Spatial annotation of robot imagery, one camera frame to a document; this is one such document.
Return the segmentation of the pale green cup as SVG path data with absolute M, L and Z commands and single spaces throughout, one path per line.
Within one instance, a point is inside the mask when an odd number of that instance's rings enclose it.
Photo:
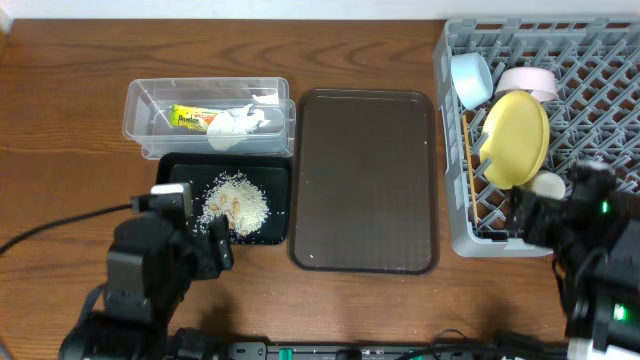
M 535 193 L 538 196 L 555 200 L 562 200 L 566 194 L 566 185 L 563 179 L 550 171 L 540 170 L 522 188 Z

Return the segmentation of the rice food scraps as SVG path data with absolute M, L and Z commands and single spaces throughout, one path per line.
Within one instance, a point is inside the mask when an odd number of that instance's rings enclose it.
M 196 217 L 196 229 L 201 233 L 213 220 L 226 217 L 229 229 L 244 238 L 259 233 L 271 215 L 266 193 L 240 171 L 219 174 L 199 200 L 202 213 Z

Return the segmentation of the yellow plate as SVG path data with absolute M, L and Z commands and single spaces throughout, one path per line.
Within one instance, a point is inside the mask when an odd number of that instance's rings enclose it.
M 483 175 L 502 190 L 527 183 L 541 168 L 550 141 L 550 123 L 542 104 L 523 91 L 501 97 L 487 115 L 479 150 L 490 160 Z

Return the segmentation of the wooden chopstick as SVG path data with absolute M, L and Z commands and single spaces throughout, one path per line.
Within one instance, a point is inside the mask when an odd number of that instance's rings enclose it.
M 468 123 L 466 120 L 466 114 L 462 115 L 462 126 L 463 126 L 463 135 L 464 135 L 464 145 L 465 145 L 465 155 L 467 160 L 467 173 L 468 173 L 468 181 L 469 181 L 469 189 L 471 195 L 471 207 L 473 213 L 473 223 L 478 225 L 479 217 L 477 210 L 477 200 L 476 200 L 476 191 L 475 191 L 475 178 L 473 173 L 473 164 L 472 164 L 472 155 L 471 155 L 471 147 L 470 147 L 470 138 L 469 138 L 469 130 Z

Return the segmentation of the white tissue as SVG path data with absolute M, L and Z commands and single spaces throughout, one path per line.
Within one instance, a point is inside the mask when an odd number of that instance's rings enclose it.
M 264 112 L 251 104 L 224 110 L 208 125 L 207 140 L 214 150 L 226 151 L 269 123 Z

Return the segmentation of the yellow green snack wrapper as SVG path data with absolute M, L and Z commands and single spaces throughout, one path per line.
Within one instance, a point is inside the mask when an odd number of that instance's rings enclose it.
M 206 132 L 221 110 L 174 104 L 169 113 L 169 125 Z

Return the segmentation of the pink bowl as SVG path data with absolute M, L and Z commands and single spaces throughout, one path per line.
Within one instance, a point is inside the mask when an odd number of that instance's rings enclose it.
M 559 99 L 554 73 L 537 67 L 517 67 L 504 71 L 495 96 L 501 97 L 512 91 L 528 92 L 539 102 Z

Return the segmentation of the light blue bowl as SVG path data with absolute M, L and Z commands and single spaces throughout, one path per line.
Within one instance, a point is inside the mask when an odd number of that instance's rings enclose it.
M 451 76 L 457 96 L 465 109 L 475 109 L 493 95 L 491 72 L 479 53 L 454 55 L 451 58 Z

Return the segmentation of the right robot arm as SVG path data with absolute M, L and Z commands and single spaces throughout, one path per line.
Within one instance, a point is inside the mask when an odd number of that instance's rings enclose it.
M 508 230 L 553 253 L 570 359 L 639 356 L 639 198 L 617 190 L 616 171 L 580 160 L 562 199 L 515 187 Z

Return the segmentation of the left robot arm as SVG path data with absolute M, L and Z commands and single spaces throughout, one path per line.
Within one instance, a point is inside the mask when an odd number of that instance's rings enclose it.
M 91 291 L 59 358 L 224 359 L 226 346 L 203 332 L 169 323 L 196 280 L 232 268 L 229 221 L 214 219 L 204 238 L 193 238 L 182 219 L 151 213 L 114 231 L 107 281 Z

